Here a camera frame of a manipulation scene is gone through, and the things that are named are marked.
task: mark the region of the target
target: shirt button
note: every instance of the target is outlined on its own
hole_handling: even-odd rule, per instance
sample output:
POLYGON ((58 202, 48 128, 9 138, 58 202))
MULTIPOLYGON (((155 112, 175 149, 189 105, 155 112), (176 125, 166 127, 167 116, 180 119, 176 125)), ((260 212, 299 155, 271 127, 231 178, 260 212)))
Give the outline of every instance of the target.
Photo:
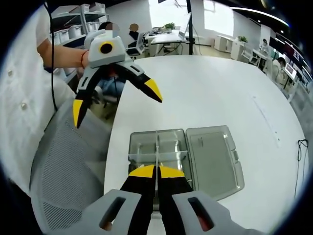
POLYGON ((26 103, 22 103, 21 104, 21 108, 22 108, 22 110, 25 110, 27 108, 27 104, 26 103))

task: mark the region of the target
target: desk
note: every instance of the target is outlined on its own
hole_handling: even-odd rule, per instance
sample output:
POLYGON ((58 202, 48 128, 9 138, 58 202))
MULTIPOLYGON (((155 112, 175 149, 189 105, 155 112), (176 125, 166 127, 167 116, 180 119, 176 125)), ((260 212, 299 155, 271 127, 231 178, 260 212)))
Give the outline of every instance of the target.
POLYGON ((179 36, 179 30, 173 30, 171 33, 158 34, 151 41, 151 45, 156 45, 155 55, 160 52, 160 45, 167 43, 188 43, 188 41, 179 36))
MULTIPOLYGON (((304 138, 284 95, 256 66, 234 60, 179 55, 139 59, 136 63, 156 81, 163 103, 126 82, 111 133, 104 193, 120 189, 128 176, 131 133, 227 125, 246 185, 219 202, 239 225, 269 232, 294 201, 297 141, 304 138), (258 97, 265 108, 280 137, 280 147, 251 96, 258 97)), ((303 160, 299 164, 299 190, 302 170, 303 160)), ((148 234, 165 234, 162 222, 152 219, 148 234)))
POLYGON ((266 55, 264 55, 264 54, 262 54, 261 52, 259 52, 258 50, 256 50, 256 49, 253 49, 253 53, 255 53, 255 54, 257 54, 257 56, 259 56, 260 57, 260 61, 259 61, 259 63, 258 63, 258 66, 257 67, 259 67, 260 66, 260 63, 261 63, 261 60, 267 60, 268 59, 268 57, 266 56, 266 55))

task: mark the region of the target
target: plastic box compartment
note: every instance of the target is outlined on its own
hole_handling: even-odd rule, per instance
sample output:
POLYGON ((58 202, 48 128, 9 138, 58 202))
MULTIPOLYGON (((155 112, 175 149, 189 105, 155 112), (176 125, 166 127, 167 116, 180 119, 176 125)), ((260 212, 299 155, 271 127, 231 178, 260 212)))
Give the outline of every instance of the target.
MULTIPOLYGON (((193 190, 218 201, 245 186, 234 140, 227 126, 131 134, 128 172, 142 165, 182 170, 193 190)), ((158 209, 157 188, 154 208, 158 209)))

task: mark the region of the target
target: red bracelet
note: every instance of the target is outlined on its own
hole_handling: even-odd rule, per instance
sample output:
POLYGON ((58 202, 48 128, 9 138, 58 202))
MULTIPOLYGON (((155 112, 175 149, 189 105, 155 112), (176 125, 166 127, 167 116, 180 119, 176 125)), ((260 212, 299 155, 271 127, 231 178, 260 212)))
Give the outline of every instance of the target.
POLYGON ((83 69, 85 69, 85 67, 83 66, 83 58, 84 58, 84 55, 86 54, 88 50, 85 50, 85 52, 82 54, 82 58, 80 59, 80 64, 82 66, 83 69))

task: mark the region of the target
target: potted plant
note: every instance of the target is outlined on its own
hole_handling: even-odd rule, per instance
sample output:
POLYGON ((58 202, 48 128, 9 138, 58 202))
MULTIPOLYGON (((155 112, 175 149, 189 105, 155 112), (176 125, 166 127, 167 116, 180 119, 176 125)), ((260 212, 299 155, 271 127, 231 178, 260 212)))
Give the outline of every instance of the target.
POLYGON ((238 36, 239 42, 247 43, 248 39, 245 36, 238 36))
POLYGON ((173 22, 171 23, 167 23, 164 28, 166 29, 166 31, 172 32, 172 30, 175 28, 175 24, 173 22))

